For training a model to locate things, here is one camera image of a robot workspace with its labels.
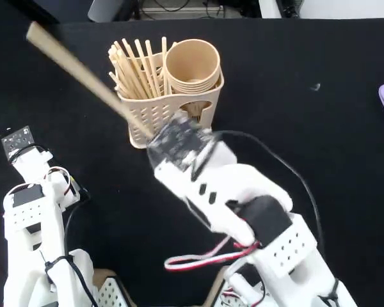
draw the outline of wire bundle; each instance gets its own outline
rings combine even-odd
[[[230,237],[225,237],[214,249],[203,255],[183,255],[175,256],[165,260],[165,269],[172,272],[188,271],[204,267],[209,264],[219,264],[229,260],[235,260],[249,255],[251,252],[257,249],[259,242],[254,242],[248,248],[244,248],[242,251],[227,253],[216,256],[220,249],[225,246]]]

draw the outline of utensil holder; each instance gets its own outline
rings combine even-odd
[[[178,111],[182,106],[191,102],[206,101],[210,104],[202,109],[199,123],[203,128],[211,128],[220,90],[224,83],[223,74],[221,73],[215,88],[202,94],[170,94],[145,100],[123,98],[119,93],[118,96],[133,115],[139,118],[150,130],[153,130],[154,133],[158,132],[169,121],[174,112]],[[131,124],[129,125],[129,140],[135,148],[145,148],[147,146],[147,139],[138,128]]]

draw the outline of black cable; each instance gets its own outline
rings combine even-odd
[[[320,213],[319,213],[319,209],[317,207],[316,201],[314,199],[314,196],[312,194],[312,191],[308,187],[306,180],[292,166],[290,166],[289,163],[284,161],[281,157],[279,157],[276,153],[274,153],[274,151],[272,151],[272,149],[270,149],[265,143],[263,143],[261,140],[259,140],[255,136],[253,136],[249,133],[245,133],[245,132],[241,132],[241,131],[234,131],[234,130],[222,130],[222,131],[217,131],[214,134],[219,135],[219,136],[221,136],[222,134],[230,134],[232,136],[243,136],[245,138],[251,139],[252,141],[257,143],[258,145],[260,145],[265,151],[267,151],[267,153],[269,153],[272,157],[274,157],[276,160],[278,160],[280,163],[282,163],[286,168],[288,168],[294,175],[296,175],[299,178],[299,180],[303,184],[303,186],[304,186],[304,188],[308,194],[308,197],[310,198],[310,202],[313,206],[314,216],[316,218],[317,235],[319,238],[319,240],[318,240],[319,241],[318,242],[319,251],[320,251],[321,256],[325,259],[324,237],[323,237],[323,228],[321,226],[321,221],[320,221]]]
[[[82,203],[78,203],[72,210],[71,210],[71,213],[70,215],[68,216],[68,219],[67,219],[67,223],[65,224],[65,229],[64,229],[64,252],[65,252],[65,255],[68,256],[68,242],[67,242],[67,239],[68,239],[68,230],[70,229],[70,223],[71,223],[71,220],[72,220],[72,217],[74,215],[74,213],[76,213],[76,211],[78,210],[79,207],[81,207],[82,204],[84,204],[85,202],[82,202]]]
[[[190,2],[190,0],[186,0],[185,3],[183,5],[181,5],[180,7],[174,9],[174,10],[168,10],[167,8],[165,8],[161,3],[159,3],[158,0],[154,0],[154,2],[160,6],[162,9],[164,9],[165,11],[167,12],[177,12],[177,11],[180,11],[181,9],[183,9],[185,6],[187,6]]]
[[[16,159],[17,159],[18,157],[21,156],[21,154],[22,154],[23,152],[25,152],[28,148],[32,148],[32,147],[39,148],[39,149],[41,149],[43,152],[48,152],[48,151],[49,151],[48,148],[44,147],[43,145],[40,145],[40,144],[37,144],[37,143],[31,143],[31,144],[29,144],[29,145],[27,145],[27,146],[21,148],[21,149],[20,149],[18,152],[16,152],[15,154],[13,154],[13,155],[10,157],[10,159],[8,159],[8,162],[10,162],[10,164],[13,164],[13,163],[16,161]]]
[[[94,296],[92,296],[92,294],[90,292],[90,289],[88,289],[88,287],[87,287],[87,285],[85,283],[84,277],[81,274],[81,271],[78,269],[78,266],[71,259],[67,259],[67,262],[71,265],[71,268],[76,272],[77,277],[80,280],[81,285],[83,286],[86,295],[88,296],[88,298],[90,299],[91,303],[93,304],[93,307],[98,307],[98,304],[95,301]]]
[[[206,0],[206,2],[203,2],[202,4],[205,6],[205,10],[206,10],[206,17],[200,17],[200,19],[216,19],[217,17],[213,17],[209,14],[209,1],[210,0]],[[226,9],[225,9],[225,6],[223,5],[223,18],[226,18]],[[219,12],[221,10],[221,6],[219,5],[219,8],[218,8],[218,11],[216,12],[216,16],[219,15]]]
[[[74,263],[73,258],[72,258],[71,255],[60,256],[57,259],[55,259],[53,262],[45,262],[45,270],[44,270],[45,273],[48,275],[48,271],[51,270],[59,261],[61,261],[63,259],[68,262],[68,264],[71,266],[71,268],[77,274],[77,277],[78,277],[78,279],[79,279],[79,281],[81,283],[81,286],[83,287],[86,295],[90,299],[93,307],[98,307],[98,304],[97,304],[97,302],[94,299],[94,296],[92,295],[90,289],[88,289],[87,284],[85,283],[85,279],[83,277],[83,274],[78,269],[78,266]]]
[[[143,7],[141,7],[140,9],[141,9],[142,14],[144,14],[145,16],[147,16],[149,19],[157,20],[157,19],[153,18],[151,15],[147,14],[146,11],[143,10]]]

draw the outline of red wire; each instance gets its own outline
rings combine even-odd
[[[253,250],[255,250],[257,247],[259,246],[259,242],[255,242],[250,248],[242,251],[240,254],[238,255],[235,255],[235,256],[229,256],[229,257],[225,257],[225,258],[220,258],[220,259],[215,259],[215,260],[211,260],[211,261],[208,261],[208,262],[204,262],[204,263],[200,263],[200,264],[195,264],[195,265],[191,265],[189,267],[184,267],[184,268],[177,268],[177,269],[171,269],[171,268],[168,268],[167,271],[172,271],[172,272],[183,272],[183,271],[190,271],[190,270],[193,270],[193,269],[197,269],[199,267],[204,267],[206,265],[209,265],[209,264],[218,264],[218,263],[222,263],[222,262],[225,262],[227,260],[235,260],[235,259],[238,259],[238,258],[241,258],[243,256],[246,256],[246,255],[249,255]],[[172,262],[170,262],[169,264],[176,264],[177,262],[181,262],[183,260],[174,260]]]

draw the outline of beige plastic caddy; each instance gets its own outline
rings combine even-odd
[[[203,40],[184,40],[166,51],[153,54],[150,42],[144,52],[139,40],[135,54],[125,39],[124,49],[115,42],[109,58],[115,74],[116,93],[135,118],[154,134],[180,110],[196,118],[203,128],[211,128],[224,79],[220,56],[216,48]],[[134,125],[129,124],[129,138],[136,148],[145,148],[147,139]]]

